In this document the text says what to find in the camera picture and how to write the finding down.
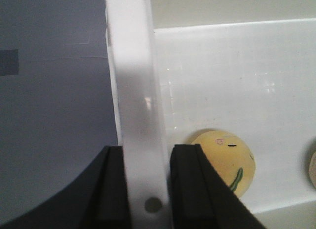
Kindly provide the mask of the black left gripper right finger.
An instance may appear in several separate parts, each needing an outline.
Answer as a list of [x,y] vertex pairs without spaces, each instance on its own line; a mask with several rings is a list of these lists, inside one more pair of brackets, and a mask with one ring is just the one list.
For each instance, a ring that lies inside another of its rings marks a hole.
[[176,229],[264,228],[224,183],[200,145],[175,145],[170,174]]

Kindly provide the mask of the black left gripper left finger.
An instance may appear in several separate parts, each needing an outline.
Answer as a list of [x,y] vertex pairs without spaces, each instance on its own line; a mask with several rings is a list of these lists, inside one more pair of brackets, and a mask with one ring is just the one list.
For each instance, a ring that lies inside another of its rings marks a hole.
[[128,229],[130,210],[121,146],[105,146],[69,185],[2,229]]

